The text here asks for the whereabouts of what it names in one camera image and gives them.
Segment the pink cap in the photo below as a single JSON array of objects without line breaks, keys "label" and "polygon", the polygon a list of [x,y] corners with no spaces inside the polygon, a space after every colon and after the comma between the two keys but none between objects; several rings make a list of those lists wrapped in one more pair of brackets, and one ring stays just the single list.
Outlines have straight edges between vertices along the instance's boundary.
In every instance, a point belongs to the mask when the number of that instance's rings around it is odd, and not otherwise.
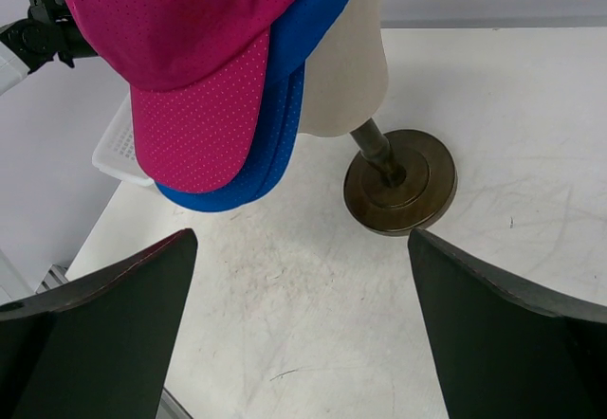
[{"label": "pink cap", "polygon": [[295,0],[65,1],[129,83],[141,169],[187,193],[231,182],[257,125],[271,25]]}]

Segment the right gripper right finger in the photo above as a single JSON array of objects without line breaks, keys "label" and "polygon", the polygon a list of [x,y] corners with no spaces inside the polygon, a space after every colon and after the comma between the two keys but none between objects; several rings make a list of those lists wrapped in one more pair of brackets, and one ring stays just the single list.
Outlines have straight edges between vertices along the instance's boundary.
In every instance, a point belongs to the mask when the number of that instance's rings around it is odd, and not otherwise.
[{"label": "right gripper right finger", "polygon": [[427,230],[408,250],[451,418],[603,418],[606,308],[479,260]]}]

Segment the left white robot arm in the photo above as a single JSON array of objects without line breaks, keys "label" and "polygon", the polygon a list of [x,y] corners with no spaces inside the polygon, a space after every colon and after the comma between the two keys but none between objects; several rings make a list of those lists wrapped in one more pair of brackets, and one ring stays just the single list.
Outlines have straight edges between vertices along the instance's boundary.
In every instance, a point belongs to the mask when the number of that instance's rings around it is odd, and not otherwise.
[{"label": "left white robot arm", "polygon": [[65,0],[28,0],[25,19],[1,27],[1,92],[58,59],[72,68],[97,52],[84,39]]}]

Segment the aluminium rail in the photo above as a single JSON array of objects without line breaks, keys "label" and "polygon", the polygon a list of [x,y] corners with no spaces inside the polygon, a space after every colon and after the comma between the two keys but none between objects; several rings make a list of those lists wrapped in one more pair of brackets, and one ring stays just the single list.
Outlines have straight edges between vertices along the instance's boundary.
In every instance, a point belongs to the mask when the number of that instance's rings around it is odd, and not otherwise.
[{"label": "aluminium rail", "polygon": [[55,289],[68,283],[66,277],[67,268],[58,264],[52,264],[43,277],[40,284],[35,289],[36,294],[42,294],[46,291]]}]

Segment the white plastic basket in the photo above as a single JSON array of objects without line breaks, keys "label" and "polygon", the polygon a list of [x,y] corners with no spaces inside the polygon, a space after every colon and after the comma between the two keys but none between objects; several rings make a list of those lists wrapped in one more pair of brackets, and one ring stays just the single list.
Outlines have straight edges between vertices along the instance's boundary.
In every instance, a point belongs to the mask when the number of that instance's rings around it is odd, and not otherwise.
[{"label": "white plastic basket", "polygon": [[154,184],[139,166],[134,144],[131,98],[127,95],[92,155],[92,164],[102,173],[141,187]]}]

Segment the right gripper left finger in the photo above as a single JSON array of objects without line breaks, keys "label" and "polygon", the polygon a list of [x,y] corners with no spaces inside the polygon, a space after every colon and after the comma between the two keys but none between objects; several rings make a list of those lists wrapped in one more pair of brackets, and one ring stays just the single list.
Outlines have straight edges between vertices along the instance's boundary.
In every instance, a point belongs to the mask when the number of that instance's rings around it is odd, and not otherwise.
[{"label": "right gripper left finger", "polygon": [[182,229],[1,307],[4,418],[154,418],[193,278]]}]

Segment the cream mannequin head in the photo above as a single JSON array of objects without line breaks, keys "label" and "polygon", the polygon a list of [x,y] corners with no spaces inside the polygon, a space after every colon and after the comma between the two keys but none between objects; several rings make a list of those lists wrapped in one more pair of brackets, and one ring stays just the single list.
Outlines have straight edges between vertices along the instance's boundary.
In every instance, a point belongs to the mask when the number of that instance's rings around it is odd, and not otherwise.
[{"label": "cream mannequin head", "polygon": [[382,104],[389,74],[380,32],[380,0],[348,0],[306,61],[298,131],[346,135]]}]

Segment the blue cap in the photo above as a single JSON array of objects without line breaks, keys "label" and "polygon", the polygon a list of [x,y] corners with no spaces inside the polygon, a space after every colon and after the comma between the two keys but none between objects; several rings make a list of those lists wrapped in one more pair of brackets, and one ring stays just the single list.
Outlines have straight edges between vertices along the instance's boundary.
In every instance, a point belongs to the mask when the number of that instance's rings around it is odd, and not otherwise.
[{"label": "blue cap", "polygon": [[217,191],[159,192],[189,210],[233,210],[268,194],[281,180],[293,152],[304,97],[305,62],[349,0],[295,0],[270,28],[260,114],[241,171]]}]

